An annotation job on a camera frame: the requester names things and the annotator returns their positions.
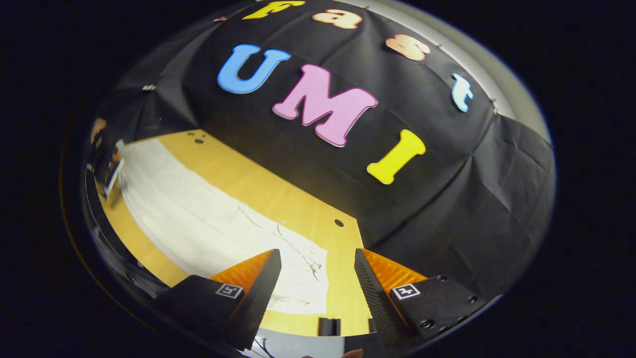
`pink letter m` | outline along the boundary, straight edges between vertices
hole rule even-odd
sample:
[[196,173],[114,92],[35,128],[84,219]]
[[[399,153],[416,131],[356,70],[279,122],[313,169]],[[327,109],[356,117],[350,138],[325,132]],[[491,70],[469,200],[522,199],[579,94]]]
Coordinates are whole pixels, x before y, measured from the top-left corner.
[[356,120],[368,108],[375,107],[378,100],[365,90],[354,88],[329,98],[331,73],[326,69],[306,64],[303,76],[289,93],[285,101],[274,105],[272,110],[286,119],[298,117],[298,106],[305,100],[303,125],[310,125],[328,113],[331,116],[315,127],[318,136],[336,147],[347,144],[346,135]]

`wooden table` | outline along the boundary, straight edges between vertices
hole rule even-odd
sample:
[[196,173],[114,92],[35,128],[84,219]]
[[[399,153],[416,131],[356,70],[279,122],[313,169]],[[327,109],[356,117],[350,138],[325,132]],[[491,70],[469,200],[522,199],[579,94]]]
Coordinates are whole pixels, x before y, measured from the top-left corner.
[[[328,251],[327,313],[298,315],[266,311],[261,328],[317,336],[318,318],[326,317],[341,320],[342,336],[369,333],[371,313],[354,271],[354,253],[363,247],[354,217],[291,185],[203,130],[177,132],[154,139],[159,139],[172,155],[211,185],[274,222],[284,220],[285,227]],[[118,183],[108,200],[101,200],[119,239],[152,274],[171,287],[188,276],[137,226],[121,197]],[[335,220],[343,226],[336,225]]]

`screw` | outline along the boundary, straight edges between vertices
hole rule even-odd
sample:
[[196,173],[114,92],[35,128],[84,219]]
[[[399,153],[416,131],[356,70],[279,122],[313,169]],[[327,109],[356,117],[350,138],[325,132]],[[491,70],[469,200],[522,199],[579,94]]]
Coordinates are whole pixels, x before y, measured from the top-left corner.
[[425,320],[422,323],[420,323],[420,327],[424,329],[431,328],[434,324],[435,322],[432,320]]

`blue letter u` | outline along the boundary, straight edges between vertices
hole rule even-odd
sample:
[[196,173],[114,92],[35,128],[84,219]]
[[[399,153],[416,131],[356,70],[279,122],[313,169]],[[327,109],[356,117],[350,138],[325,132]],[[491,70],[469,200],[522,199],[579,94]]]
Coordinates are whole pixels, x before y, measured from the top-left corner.
[[254,76],[249,80],[241,80],[238,75],[239,69],[251,55],[258,53],[260,50],[260,47],[254,45],[236,46],[232,56],[225,62],[219,72],[217,79],[219,86],[228,92],[236,94],[254,92],[265,83],[265,80],[267,80],[278,63],[290,58],[290,55],[285,51],[267,50],[264,53],[265,61],[261,63]]

